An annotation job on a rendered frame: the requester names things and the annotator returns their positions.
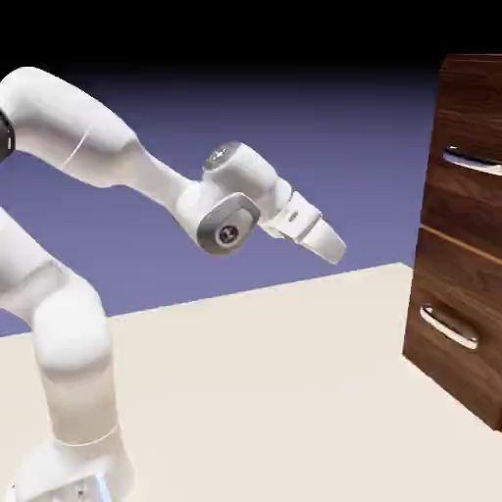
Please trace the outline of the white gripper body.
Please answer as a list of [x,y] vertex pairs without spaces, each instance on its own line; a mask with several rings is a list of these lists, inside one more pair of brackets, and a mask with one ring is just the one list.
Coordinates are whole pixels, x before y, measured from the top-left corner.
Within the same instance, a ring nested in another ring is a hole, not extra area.
[[323,218],[314,223],[300,245],[326,262],[336,265],[346,253],[346,244]]

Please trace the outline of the dark wood drawer front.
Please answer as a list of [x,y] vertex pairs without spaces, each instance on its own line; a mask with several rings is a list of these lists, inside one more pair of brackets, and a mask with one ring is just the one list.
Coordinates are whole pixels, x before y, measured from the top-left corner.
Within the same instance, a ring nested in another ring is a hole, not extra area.
[[502,54],[449,55],[439,72],[421,224],[502,261],[502,176],[442,158],[502,161]]
[[[471,326],[468,350],[420,315],[422,305]],[[419,231],[403,355],[470,412],[502,432],[502,265],[438,234]]]

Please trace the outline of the dark wood cabinet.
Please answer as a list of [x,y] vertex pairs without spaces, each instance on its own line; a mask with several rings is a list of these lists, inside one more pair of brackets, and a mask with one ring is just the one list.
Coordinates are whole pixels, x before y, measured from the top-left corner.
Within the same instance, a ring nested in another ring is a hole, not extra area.
[[449,241],[452,241],[452,242],[454,242],[454,243],[457,243],[457,244],[459,244],[459,245],[461,245],[461,246],[463,246],[463,247],[465,247],[465,248],[467,248],[467,249],[470,249],[470,250],[472,250],[472,251],[474,251],[474,252],[478,253],[480,256],[482,256],[482,257],[484,257],[484,258],[486,258],[486,259],[488,259],[488,260],[490,260],[490,261],[493,261],[493,262],[495,262],[495,263],[497,263],[497,264],[499,264],[499,265],[502,265],[502,261],[501,261],[501,260],[499,260],[499,259],[497,259],[497,258],[495,258],[495,257],[493,257],[493,256],[491,256],[491,255],[488,255],[488,254],[486,254],[486,253],[483,253],[483,252],[481,252],[480,250],[478,250],[478,249],[476,249],[476,248],[470,247],[470,246],[466,245],[466,244],[465,244],[465,243],[463,243],[463,242],[457,241],[457,240],[455,240],[455,239],[453,239],[453,238],[451,238],[451,237],[449,237],[449,236],[447,236],[447,235],[445,235],[445,234],[440,233],[439,231],[437,231],[437,230],[435,230],[435,229],[433,229],[433,228],[429,228],[429,227],[423,226],[423,225],[421,224],[421,214],[420,214],[419,231],[420,231],[421,229],[426,229],[426,230],[428,230],[428,231],[432,231],[432,232],[434,232],[434,233],[438,234],[439,236],[441,236],[441,237],[443,237],[443,238],[445,238],[445,239],[447,239],[447,240],[449,240]]

